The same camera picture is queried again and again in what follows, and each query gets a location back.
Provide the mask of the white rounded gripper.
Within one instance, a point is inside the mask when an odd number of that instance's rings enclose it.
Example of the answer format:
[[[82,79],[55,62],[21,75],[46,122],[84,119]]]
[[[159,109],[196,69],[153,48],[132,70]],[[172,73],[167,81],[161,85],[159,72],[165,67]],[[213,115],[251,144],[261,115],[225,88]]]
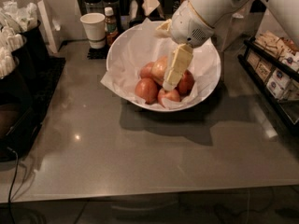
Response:
[[[163,88],[173,90],[181,81],[193,58],[193,48],[201,47],[214,34],[189,1],[184,1],[174,13],[172,20],[162,22],[156,29],[157,37],[172,37],[180,44],[169,56],[164,73]]]

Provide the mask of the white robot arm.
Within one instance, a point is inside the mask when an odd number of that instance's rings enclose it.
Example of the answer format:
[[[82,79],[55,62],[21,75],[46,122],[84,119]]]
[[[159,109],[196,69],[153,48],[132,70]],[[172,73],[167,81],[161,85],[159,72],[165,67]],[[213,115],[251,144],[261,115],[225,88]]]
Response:
[[[168,60],[163,88],[173,90],[192,62],[192,53],[215,33],[227,15],[241,10],[254,0],[186,0],[156,33],[170,37],[178,45]],[[299,0],[259,0],[277,20],[284,32],[299,43]]]

